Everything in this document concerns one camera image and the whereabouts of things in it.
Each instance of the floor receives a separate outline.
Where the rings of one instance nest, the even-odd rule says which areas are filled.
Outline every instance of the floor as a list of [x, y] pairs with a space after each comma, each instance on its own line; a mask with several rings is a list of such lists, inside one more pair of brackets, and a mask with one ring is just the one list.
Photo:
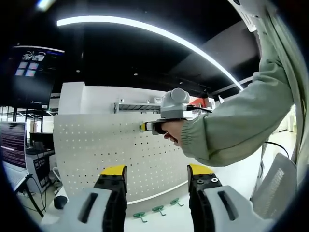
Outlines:
[[[291, 157], [293, 150], [294, 150], [296, 135], [294, 133], [291, 133], [291, 132], [288, 132], [288, 131], [283, 131], [283, 132], [272, 134], [269, 138], [269, 141], [282, 145], [287, 150], [287, 152], [289, 153], [289, 156]], [[282, 150], [280, 147], [277, 147], [275, 145], [268, 145], [267, 146], [265, 155], [263, 157], [263, 162], [264, 162], [264, 166], [265, 166], [264, 176], [267, 174], [268, 170], [270, 169], [271, 164], [272, 164], [272, 162], [273, 162], [273, 160], [274, 160], [274, 158], [275, 158], [275, 156], [278, 152], [285, 154], [284, 150]], [[46, 193], [46, 205], [47, 205], [47, 207], [52, 202], [52, 200], [55, 196], [54, 192], [55, 192], [54, 187], [50, 187], [47, 190], [47, 193]], [[22, 204], [24, 206], [30, 207], [32, 209], [34, 208], [28, 197], [22, 196], [22, 195], [19, 195], [18, 197], [19, 197], [20, 201], [22, 202]], [[33, 196], [33, 198], [36, 201], [36, 203], [38, 204], [39, 208], [42, 209], [43, 205], [42, 205], [42, 202], [41, 202], [40, 194], [35, 194]], [[28, 208], [26, 208], [26, 211], [30, 214], [30, 216], [34, 219], [34, 221], [36, 221], [38, 224], [40, 224], [42, 218], [36, 211], [30, 210]]]

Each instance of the monitor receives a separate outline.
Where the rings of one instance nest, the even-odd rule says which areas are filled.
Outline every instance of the monitor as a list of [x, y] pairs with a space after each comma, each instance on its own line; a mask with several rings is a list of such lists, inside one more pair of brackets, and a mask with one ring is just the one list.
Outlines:
[[48, 109], [63, 58], [64, 51], [15, 46], [8, 60], [1, 64], [0, 105]]
[[30, 146], [34, 146], [33, 142], [42, 142], [44, 149], [55, 149], [52, 133], [30, 133]]
[[1, 122], [0, 146], [3, 161], [17, 167], [26, 168], [25, 122]]

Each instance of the person's arm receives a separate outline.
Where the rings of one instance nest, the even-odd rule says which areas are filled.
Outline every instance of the person's arm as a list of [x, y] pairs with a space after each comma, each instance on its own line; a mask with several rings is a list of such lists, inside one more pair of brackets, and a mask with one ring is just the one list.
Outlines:
[[210, 166], [227, 166], [254, 153], [289, 112], [293, 98], [281, 61], [260, 33], [262, 59], [253, 83], [212, 114], [183, 123], [186, 156]]

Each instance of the white pegboard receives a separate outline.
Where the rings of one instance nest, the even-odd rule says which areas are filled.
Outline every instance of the white pegboard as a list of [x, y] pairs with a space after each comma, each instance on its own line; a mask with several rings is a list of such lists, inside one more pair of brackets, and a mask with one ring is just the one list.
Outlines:
[[54, 142], [68, 196], [92, 187], [100, 172], [127, 165], [128, 202], [154, 196], [187, 180], [187, 164], [197, 163], [162, 135], [140, 132], [156, 114], [57, 115]]

